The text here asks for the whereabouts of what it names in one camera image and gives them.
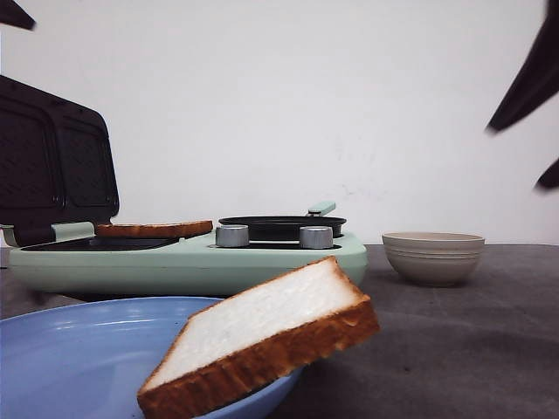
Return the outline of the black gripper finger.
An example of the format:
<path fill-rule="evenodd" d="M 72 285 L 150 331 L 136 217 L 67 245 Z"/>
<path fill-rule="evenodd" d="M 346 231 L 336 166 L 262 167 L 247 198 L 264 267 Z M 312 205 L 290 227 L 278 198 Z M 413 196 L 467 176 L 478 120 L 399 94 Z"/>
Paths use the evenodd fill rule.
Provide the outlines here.
<path fill-rule="evenodd" d="M 487 127 L 500 132 L 524 119 L 558 93 L 558 2 L 547 1 L 546 17 L 512 85 Z"/>
<path fill-rule="evenodd" d="M 538 178 L 536 189 L 553 190 L 559 186 L 559 160 L 554 161 L 545 172 Z"/>
<path fill-rule="evenodd" d="M 0 0 L 0 22 L 27 31 L 33 31 L 36 25 L 36 21 L 14 0 Z"/>

